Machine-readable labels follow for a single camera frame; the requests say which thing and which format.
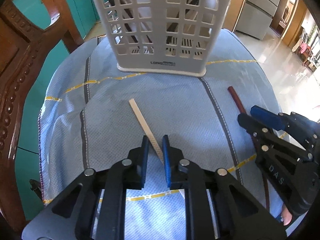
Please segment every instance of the wooden chair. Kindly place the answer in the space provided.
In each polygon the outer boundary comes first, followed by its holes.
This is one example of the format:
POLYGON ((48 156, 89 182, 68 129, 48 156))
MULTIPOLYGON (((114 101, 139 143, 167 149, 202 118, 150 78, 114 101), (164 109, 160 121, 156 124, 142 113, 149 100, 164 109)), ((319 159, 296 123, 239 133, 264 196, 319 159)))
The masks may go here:
POLYGON ((18 233, 26 219, 14 163, 26 96, 60 40, 70 53, 83 43, 66 0, 42 2, 51 17, 45 30, 32 24, 11 0, 0 1, 0 210, 18 233))

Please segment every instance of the teal cabinet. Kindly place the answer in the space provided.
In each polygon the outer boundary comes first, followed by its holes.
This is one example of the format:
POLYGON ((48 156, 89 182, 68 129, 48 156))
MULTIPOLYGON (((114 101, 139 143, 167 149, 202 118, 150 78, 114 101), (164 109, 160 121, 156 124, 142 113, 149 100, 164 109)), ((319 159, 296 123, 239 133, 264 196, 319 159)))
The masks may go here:
MULTIPOLYGON (((95 7, 91 0, 66 0, 74 22, 84 38, 96 23, 95 7)), ((50 17, 41 0, 13 0, 16 7, 35 25, 45 29, 50 17)), ((47 56, 41 72, 28 93, 22 115, 20 138, 16 157, 16 179, 27 220, 43 208, 41 200, 30 190, 30 179, 39 180, 38 115, 44 102, 52 75, 69 55, 60 41, 47 56)))
POLYGON ((74 0, 84 31, 88 33, 97 22, 92 0, 74 0))

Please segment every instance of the tiled floor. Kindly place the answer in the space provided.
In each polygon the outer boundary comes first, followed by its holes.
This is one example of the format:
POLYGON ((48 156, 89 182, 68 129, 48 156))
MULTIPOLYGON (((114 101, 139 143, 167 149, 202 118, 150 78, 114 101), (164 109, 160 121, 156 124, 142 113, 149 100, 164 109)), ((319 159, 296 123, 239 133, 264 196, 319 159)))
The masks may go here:
POLYGON ((89 33, 86 35, 86 37, 84 38, 84 41, 88 41, 94 37, 98 37, 105 34, 104 28, 102 26, 102 23, 96 23, 92 29, 89 31, 89 33))
POLYGON ((266 73, 282 111, 287 114, 296 112, 318 121, 320 68, 313 74, 302 66, 300 58, 271 29, 261 41, 239 32, 236 35, 266 73))

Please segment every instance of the gray stripe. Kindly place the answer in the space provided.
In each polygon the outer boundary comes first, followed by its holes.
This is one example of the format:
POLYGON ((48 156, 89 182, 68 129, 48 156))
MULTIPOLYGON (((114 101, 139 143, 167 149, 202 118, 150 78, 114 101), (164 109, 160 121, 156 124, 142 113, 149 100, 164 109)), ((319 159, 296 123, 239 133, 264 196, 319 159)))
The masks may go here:
POLYGON ((40 125, 40 117, 42 113, 42 108, 40 109, 40 113, 38 116, 38 131, 39 131, 39 168, 40 168, 40 185, 41 185, 41 198, 44 200, 44 182, 43 182, 43 169, 42 169, 42 154, 41 154, 41 125, 40 125))
MULTIPOLYGON (((85 70, 84 70, 84 83, 89 81, 89 75, 90 75, 90 57, 87 58, 87 61, 85 62, 85 70)), ((90 90, 89 90, 89 84, 84 85, 84 101, 87 104, 90 100, 90 90)))
POLYGON ((88 160, 88 135, 87 130, 85 128, 85 117, 84 117, 84 109, 80 112, 80 121, 81 121, 81 140, 82 140, 82 161, 83 168, 89 168, 89 160, 88 160))
MULTIPOLYGON (((233 145, 233 142, 232 142, 232 139, 231 139, 231 135, 230 135, 227 123, 226 123, 226 121, 225 121, 225 119, 223 117, 223 114, 222 114, 222 112, 220 110, 218 102, 217 102, 216 98, 214 97, 209 84, 207 83, 206 80, 204 80, 204 78, 199 78, 199 80, 202 82, 202 84, 203 84, 203 86, 205 88, 205 91, 207 92, 207 94, 208 94, 208 96, 209 96, 209 98, 210 98, 210 100, 212 102, 213 108, 215 109, 216 114, 217 114, 217 116, 219 118, 219 121, 221 123, 222 129, 223 129, 223 131, 224 131, 224 133, 226 135, 227 141, 228 141, 228 145, 229 145, 231 156, 232 156, 232 160, 233 160, 233 165, 236 167, 239 164, 239 161, 238 161, 238 157, 237 157, 237 154, 236 154, 236 149, 235 149, 235 147, 233 145)), ((237 177, 237 180, 241 183, 241 185, 243 185, 240 169, 236 169, 236 177, 237 177)))

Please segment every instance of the black gripper frame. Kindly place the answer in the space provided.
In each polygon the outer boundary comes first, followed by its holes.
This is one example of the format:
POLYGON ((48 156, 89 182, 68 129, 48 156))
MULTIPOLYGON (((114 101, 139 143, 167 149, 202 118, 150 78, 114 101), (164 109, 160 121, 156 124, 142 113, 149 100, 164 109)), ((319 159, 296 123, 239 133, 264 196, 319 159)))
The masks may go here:
POLYGON ((255 141, 256 165, 298 217, 309 210, 320 188, 320 125, 294 112, 276 115, 259 106, 250 113, 240 114, 238 123, 255 141), (287 132, 304 149, 278 138, 273 129, 287 132))
POLYGON ((168 187, 185 192, 187 240, 215 239, 215 232, 221 240, 286 239, 284 227, 227 170, 201 169, 171 147, 167 135, 162 144, 168 187))
POLYGON ((127 189, 141 190, 146 180, 148 138, 128 158, 108 170, 86 169, 23 230, 23 240, 92 240, 101 190, 105 189, 95 240, 123 240, 127 189))

